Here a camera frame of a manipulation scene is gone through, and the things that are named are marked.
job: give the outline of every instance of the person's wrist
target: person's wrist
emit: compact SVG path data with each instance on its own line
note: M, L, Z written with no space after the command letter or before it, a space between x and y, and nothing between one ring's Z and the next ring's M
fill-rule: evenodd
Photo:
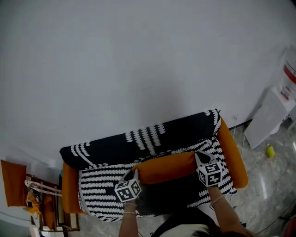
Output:
M214 186L210 186L207 187L208 190L215 190L215 189L219 189L218 186L214 185Z
M135 212L136 211L136 204L134 202L127 202L124 205L124 210L128 212Z

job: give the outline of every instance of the orange cushion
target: orange cushion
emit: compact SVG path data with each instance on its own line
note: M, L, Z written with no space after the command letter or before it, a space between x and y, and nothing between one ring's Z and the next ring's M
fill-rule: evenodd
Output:
M26 206L26 166L1 160L7 206Z
M225 162L235 188L248 184L248 177L241 155L231 133L221 118L218 140L224 153ZM139 180L143 184L161 183L177 179L196 171L194 152L179 153L149 160L133 167L139 171Z
M44 202L44 222L51 230L53 230L55 225L55 209L54 209L54 200L53 196L50 194L43 194Z
M196 172L195 152L185 152L159 157L133 167L139 172L143 184L155 184L184 177Z
M78 171L63 164L62 201L66 213L84 213L78 202Z
M230 176L235 188L242 188L248 184L248 176L245 165L241 159L236 143L231 136L231 133L221 118L221 127L218 132L218 139L222 151L224 153L225 162L229 170Z

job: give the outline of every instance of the marble floor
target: marble floor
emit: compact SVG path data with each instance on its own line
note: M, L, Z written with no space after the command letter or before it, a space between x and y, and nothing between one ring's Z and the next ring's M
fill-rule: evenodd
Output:
M247 228L258 233L280 216L296 198L296 130L287 131L287 123L281 125L279 131L271 135L254 150L250 150L245 140L242 159L249 177L246 188L239 189L231 198L231 205L237 206L240 220ZM234 139L239 151L242 151L242 126L236 129ZM272 145L276 156L268 159L265 151L267 145ZM215 218L209 204L200 209ZM107 223L95 217L80 215L80 231L72 232L72 237L118 236L121 222ZM149 237L162 223L164 218L146 217L138 219L138 229L143 237ZM274 236L280 233L283 221L278 220L272 226L260 233L260 236Z

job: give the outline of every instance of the sofa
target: sofa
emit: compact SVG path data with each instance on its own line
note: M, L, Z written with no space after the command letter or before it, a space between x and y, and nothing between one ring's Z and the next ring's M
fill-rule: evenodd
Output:
M218 131L218 140L224 153L225 162L236 189L243 188L248 184L248 177L241 155L236 143L221 118L221 127ZM78 171L63 164L62 175L62 201L66 213L84 213L78 201Z

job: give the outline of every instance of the wire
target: wire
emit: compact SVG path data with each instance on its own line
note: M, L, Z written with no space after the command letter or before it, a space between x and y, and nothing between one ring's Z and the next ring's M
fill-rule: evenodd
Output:
M231 199L232 199L232 195L230 196L230 202L229 202L230 205L231 205Z
M235 135L235 128L236 128L236 123L235 123L234 131L233 131L233 139L234 139L234 135Z
M33 206L36 206L36 205L39 205L39 204L42 203L42 198L41 198L41 196L40 196L39 194L31 193L31 195L33 195L33 196L34 196L34 195L35 195L35 196L39 196L39 198L40 198L40 200L41 200L41 201L40 201L39 203L37 203L37 204L33 204L33 203L32 203Z
M284 212L283 212L279 217L277 217L273 222L271 222L271 224L269 224L268 226L266 226L263 230L261 230L260 232L258 232L257 235L260 234L260 233L262 233L263 231L265 231L267 228L269 228L270 226L272 226L274 223L276 223L276 221L279 220L279 218L280 218L280 217L281 217L281 216L282 216L287 210L290 209L290 207L294 204L295 201L296 201L296 199L294 199L294 200L292 201L292 203L290 204L290 206L289 206L286 210L284 210Z
M240 153L241 157L242 157L242 154L244 152L245 138L246 138L246 136L244 136L244 139L242 140L242 147L241 147L241 153Z
M138 231L138 233L140 234L140 236L144 237L139 231Z

